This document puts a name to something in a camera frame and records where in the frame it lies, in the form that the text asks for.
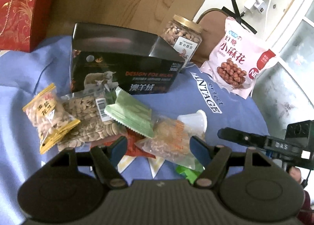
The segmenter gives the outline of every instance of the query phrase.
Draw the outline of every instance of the chair backrest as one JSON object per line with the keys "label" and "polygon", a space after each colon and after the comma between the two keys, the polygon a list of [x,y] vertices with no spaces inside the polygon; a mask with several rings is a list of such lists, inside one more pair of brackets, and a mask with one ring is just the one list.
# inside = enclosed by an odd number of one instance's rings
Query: chair backrest
{"label": "chair backrest", "polygon": [[197,48],[191,61],[201,66],[207,61],[211,51],[225,35],[225,21],[228,15],[220,9],[213,8],[205,11],[197,20],[203,27],[202,42]]}

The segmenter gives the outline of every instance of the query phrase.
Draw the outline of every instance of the blue bedsheet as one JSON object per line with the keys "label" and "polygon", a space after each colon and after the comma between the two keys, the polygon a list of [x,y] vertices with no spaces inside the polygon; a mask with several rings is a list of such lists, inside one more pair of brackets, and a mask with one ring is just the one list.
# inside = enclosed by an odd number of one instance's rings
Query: blue bedsheet
{"label": "blue bedsheet", "polygon": [[[37,131],[22,107],[52,82],[57,86],[58,95],[69,93],[70,54],[71,37],[64,36],[43,41],[32,53],[11,51],[0,57],[0,224],[23,222],[17,204],[18,188],[41,167],[42,162],[57,153],[57,149],[52,148],[44,155],[39,154]],[[211,111],[199,88],[201,81],[198,82],[195,75],[207,83],[221,113]],[[224,144],[236,151],[245,150],[242,146],[218,139],[217,130],[225,126],[268,134],[266,123],[251,98],[244,100],[220,89],[196,66],[180,74],[169,93],[137,95],[136,98],[171,118],[204,110],[208,118],[206,142],[211,145]],[[155,179],[180,178],[174,169],[175,164],[166,161]],[[136,158],[122,175],[128,182],[134,178],[152,178],[144,157]]]}

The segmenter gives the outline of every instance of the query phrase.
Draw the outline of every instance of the yellow snack bag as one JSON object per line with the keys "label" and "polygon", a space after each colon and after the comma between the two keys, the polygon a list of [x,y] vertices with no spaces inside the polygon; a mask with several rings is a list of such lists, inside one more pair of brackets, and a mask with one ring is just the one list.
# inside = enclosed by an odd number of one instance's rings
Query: yellow snack bag
{"label": "yellow snack bag", "polygon": [[80,120],[64,110],[56,92],[56,86],[52,83],[23,107],[33,126],[37,127],[40,154],[44,154],[61,141],[80,123]]}

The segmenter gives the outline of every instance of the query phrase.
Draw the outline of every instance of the pink snack bag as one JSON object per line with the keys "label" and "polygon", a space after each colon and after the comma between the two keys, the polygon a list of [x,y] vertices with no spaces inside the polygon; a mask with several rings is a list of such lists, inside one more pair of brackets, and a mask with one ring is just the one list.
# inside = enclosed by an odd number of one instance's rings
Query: pink snack bag
{"label": "pink snack bag", "polygon": [[225,36],[212,50],[200,70],[228,92],[244,99],[254,88],[256,76],[277,63],[267,43],[227,17]]}

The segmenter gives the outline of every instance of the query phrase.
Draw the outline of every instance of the jar label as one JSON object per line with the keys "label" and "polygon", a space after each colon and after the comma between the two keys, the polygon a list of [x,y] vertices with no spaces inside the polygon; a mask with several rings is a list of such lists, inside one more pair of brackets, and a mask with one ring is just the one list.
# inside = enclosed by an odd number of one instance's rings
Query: jar label
{"label": "jar label", "polygon": [[194,43],[184,37],[178,37],[173,48],[180,54],[181,57],[185,59],[185,63],[182,68],[186,65],[186,63],[190,60],[194,50],[197,48],[197,43]]}

